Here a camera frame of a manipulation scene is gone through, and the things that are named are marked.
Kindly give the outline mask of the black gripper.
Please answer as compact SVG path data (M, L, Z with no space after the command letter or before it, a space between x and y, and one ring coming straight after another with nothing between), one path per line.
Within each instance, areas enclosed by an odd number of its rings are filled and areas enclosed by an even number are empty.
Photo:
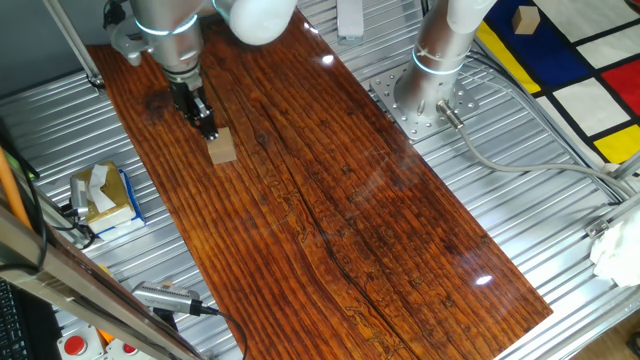
M205 140L216 140L218 129L214 121L213 109L206 105L202 84L189 85L184 82L170 82L169 89L176 108L182 113L190 126L200 130Z

